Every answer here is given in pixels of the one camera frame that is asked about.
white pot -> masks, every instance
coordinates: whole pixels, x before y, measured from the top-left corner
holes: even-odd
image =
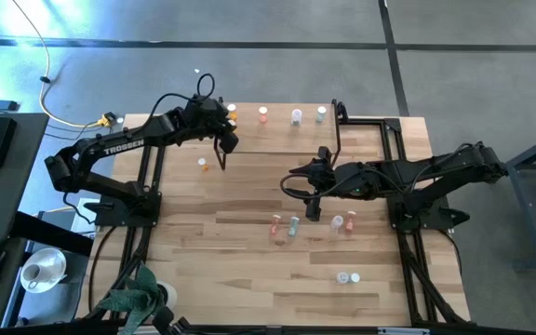
[[[156,284],[162,286],[167,291],[168,299],[165,303],[165,306],[172,310],[173,307],[175,307],[175,305],[177,304],[177,290],[170,284],[167,284],[160,280],[157,280]]]

black desk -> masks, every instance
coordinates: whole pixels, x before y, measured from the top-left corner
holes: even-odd
[[[5,244],[8,251],[0,281],[0,325],[22,264],[26,248],[24,238],[86,256],[92,247],[92,240],[87,237],[18,212],[36,153],[45,134],[48,116],[0,114],[2,116],[13,118],[18,125],[4,165],[0,167],[0,243]]]

green plant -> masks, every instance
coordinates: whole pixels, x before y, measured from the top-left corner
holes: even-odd
[[[165,298],[156,284],[156,277],[142,265],[136,280],[126,279],[127,289],[113,289],[109,297],[99,302],[97,307],[115,312],[127,312],[126,325],[122,335],[131,335],[150,315],[165,305]]]

wooden table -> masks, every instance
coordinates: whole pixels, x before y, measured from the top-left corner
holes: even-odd
[[[288,170],[307,164],[318,146],[336,150],[331,106],[324,104],[328,117],[316,125],[317,104],[236,105],[235,134],[240,143],[237,154],[227,156],[225,171],[210,140],[167,148],[160,187],[162,214],[146,263],[159,280],[176,288],[176,317],[185,316],[192,324],[409,325],[398,245],[385,201],[324,198],[321,221],[310,222],[304,218],[303,202],[279,189]],[[268,108],[265,125],[258,121],[260,106]],[[304,112],[299,128],[289,125],[294,108]],[[146,117],[127,115],[125,126],[136,127]],[[403,117],[401,125],[408,159],[430,157],[424,119]],[[337,164],[383,159],[377,128],[344,126],[341,138]],[[209,171],[197,165],[201,157]],[[140,160],[141,150],[118,155],[113,178],[136,180]],[[329,222],[347,210],[357,213],[353,234],[333,234]],[[276,241],[269,238],[273,214],[284,222]],[[288,221],[293,215],[301,218],[301,224],[297,237],[290,239]],[[93,255],[103,233],[97,234]],[[117,229],[103,247],[94,279],[95,303],[117,276],[125,234],[125,229]],[[453,246],[435,231],[423,231],[423,242],[433,282],[454,310],[468,319]],[[358,273],[361,282],[337,284],[339,272]],[[77,316],[87,313],[89,279]],[[422,290],[416,287],[425,315]]]

concrete floor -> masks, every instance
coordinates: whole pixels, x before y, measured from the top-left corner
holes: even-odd
[[[165,41],[383,43],[377,0],[20,1],[46,37]],[[536,1],[388,0],[397,43],[536,44]],[[0,0],[0,37],[33,36]],[[148,113],[162,93],[194,92],[198,74],[217,78],[230,101],[345,101],[351,114],[398,115],[385,50],[55,47],[55,114],[88,122],[105,112]],[[436,154],[484,141],[508,160],[536,141],[536,53],[399,52],[409,113],[424,116]],[[0,47],[0,99],[39,112],[38,47]],[[181,104],[167,100],[166,109]],[[49,130],[52,134],[61,132]],[[69,141],[45,138],[20,209],[62,206],[42,164]],[[112,160],[96,170],[110,173]],[[536,330],[536,271],[516,273],[529,237],[507,179],[449,197],[472,219],[457,228],[474,321]]]

